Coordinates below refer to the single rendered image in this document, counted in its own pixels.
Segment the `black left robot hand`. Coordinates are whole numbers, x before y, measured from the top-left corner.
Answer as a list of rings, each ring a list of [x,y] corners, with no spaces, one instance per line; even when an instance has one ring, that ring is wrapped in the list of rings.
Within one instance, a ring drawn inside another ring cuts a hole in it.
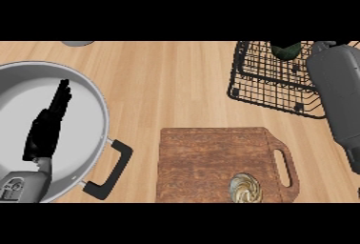
[[[49,108],[42,110],[33,121],[22,153],[24,161],[53,156],[59,140],[61,123],[71,99],[70,80],[62,79]]]

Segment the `brown wooden cutting board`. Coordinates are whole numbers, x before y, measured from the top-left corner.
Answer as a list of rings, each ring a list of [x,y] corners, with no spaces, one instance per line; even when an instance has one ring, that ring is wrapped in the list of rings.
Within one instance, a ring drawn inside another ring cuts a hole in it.
[[[157,200],[228,202],[238,173],[260,183],[264,203],[291,202],[300,180],[289,149],[263,127],[161,130]]]

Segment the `grey round object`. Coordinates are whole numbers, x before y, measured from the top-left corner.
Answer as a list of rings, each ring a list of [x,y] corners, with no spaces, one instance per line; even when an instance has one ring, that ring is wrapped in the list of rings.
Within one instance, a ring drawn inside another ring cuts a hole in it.
[[[95,43],[95,41],[62,41],[68,47],[84,47]]]

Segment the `dark green vegetable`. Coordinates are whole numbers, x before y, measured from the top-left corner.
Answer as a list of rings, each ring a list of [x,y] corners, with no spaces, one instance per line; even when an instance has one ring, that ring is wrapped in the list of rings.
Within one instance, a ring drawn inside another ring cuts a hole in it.
[[[272,53],[281,60],[292,60],[301,52],[301,43],[270,42]]]

